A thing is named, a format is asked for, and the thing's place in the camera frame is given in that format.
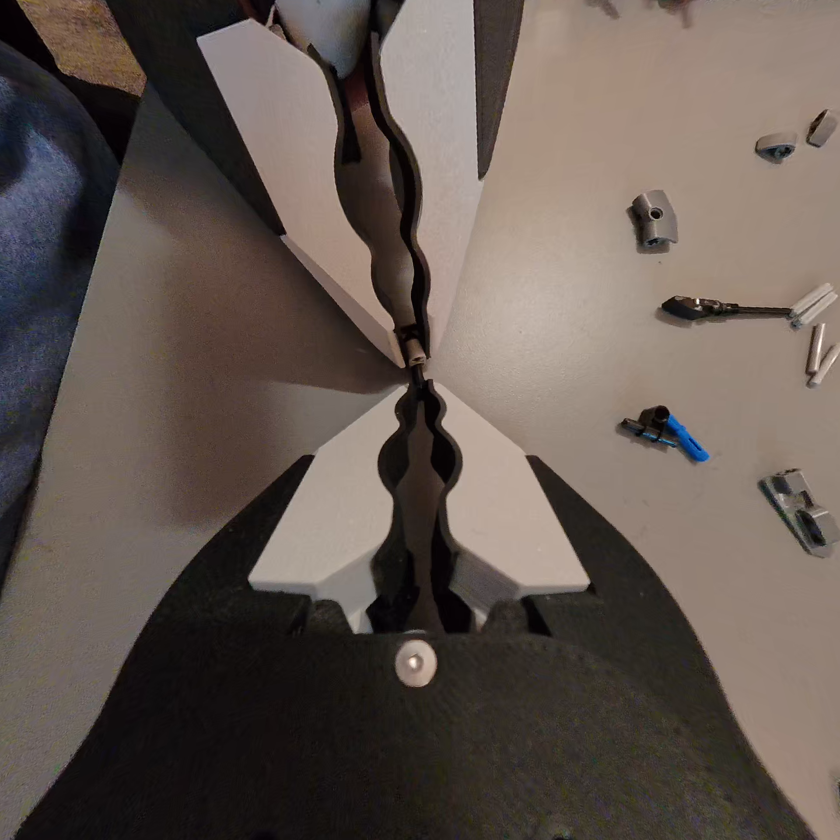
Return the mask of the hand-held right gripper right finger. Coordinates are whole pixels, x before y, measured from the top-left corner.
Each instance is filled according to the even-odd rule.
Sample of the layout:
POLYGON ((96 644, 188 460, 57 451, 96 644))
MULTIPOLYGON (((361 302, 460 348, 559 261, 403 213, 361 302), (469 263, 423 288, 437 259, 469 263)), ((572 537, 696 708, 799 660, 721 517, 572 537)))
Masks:
POLYGON ((481 628, 503 602, 585 592, 590 576, 524 451, 433 381, 425 421, 443 484, 431 582, 444 629, 481 628))

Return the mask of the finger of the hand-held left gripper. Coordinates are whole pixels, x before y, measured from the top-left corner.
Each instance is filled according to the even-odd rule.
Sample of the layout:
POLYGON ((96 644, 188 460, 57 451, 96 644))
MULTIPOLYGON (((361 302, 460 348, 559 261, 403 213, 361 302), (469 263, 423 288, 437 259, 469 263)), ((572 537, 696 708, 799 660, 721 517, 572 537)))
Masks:
POLYGON ((281 240, 365 338, 403 368, 393 318, 375 292, 371 249, 340 201, 343 115, 327 67, 253 19, 196 42, 280 219, 281 240))
POLYGON ((428 356, 446 331, 483 190, 475 34, 473 2, 408 1, 374 49, 386 123, 412 169, 405 199, 428 356))

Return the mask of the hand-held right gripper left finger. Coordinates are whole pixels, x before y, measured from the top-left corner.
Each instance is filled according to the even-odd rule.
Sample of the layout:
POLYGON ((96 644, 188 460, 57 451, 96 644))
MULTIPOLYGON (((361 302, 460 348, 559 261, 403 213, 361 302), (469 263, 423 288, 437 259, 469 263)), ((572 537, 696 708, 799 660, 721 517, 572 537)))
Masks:
POLYGON ((418 587, 396 491, 417 406, 400 386, 317 450, 248 576, 254 590, 336 602, 355 633, 406 628, 418 587))

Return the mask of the black lego pin connector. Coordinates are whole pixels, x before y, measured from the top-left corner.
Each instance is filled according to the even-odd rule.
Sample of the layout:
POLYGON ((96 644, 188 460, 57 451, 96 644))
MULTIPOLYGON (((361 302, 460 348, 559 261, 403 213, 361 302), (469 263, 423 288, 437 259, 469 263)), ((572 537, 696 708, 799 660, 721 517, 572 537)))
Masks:
POLYGON ((637 438, 669 448, 677 448, 679 439, 669 427, 670 411, 664 405, 652 406, 643 410, 637 419, 624 418, 619 428, 637 438))

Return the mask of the grey curved lego panel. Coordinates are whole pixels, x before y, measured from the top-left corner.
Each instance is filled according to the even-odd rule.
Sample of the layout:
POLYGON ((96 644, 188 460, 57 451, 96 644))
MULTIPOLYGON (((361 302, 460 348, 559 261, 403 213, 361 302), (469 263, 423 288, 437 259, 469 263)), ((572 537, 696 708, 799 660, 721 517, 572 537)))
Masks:
POLYGON ((679 242, 676 212, 665 191, 647 190, 633 199, 630 211, 640 249, 667 250, 679 242))

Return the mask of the grey lego clip assembly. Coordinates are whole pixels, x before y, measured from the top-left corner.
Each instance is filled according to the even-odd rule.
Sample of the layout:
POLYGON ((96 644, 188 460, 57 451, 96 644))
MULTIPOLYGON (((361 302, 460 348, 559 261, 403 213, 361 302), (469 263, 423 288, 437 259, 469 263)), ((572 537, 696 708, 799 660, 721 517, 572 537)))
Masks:
POLYGON ((758 486, 804 551, 828 559, 839 543, 838 519, 817 503, 800 469, 785 469, 761 478, 758 486))

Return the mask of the black lego lever with axle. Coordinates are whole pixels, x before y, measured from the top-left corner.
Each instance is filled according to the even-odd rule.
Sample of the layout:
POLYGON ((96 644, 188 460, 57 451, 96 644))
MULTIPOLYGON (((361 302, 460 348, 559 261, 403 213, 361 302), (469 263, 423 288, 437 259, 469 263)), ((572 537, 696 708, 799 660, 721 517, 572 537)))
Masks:
POLYGON ((660 311, 672 318, 698 322, 722 319, 783 319, 793 317, 790 308, 751 307, 738 303, 698 297, 674 296, 664 301, 660 311))

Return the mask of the person's blue sweater torso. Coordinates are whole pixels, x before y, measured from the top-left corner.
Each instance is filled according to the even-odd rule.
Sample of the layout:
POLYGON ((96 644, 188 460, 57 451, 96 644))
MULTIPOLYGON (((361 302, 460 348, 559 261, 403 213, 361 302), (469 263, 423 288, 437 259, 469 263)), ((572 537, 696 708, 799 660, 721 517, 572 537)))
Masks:
POLYGON ((70 90, 1 46, 1 582, 119 176, 70 90))

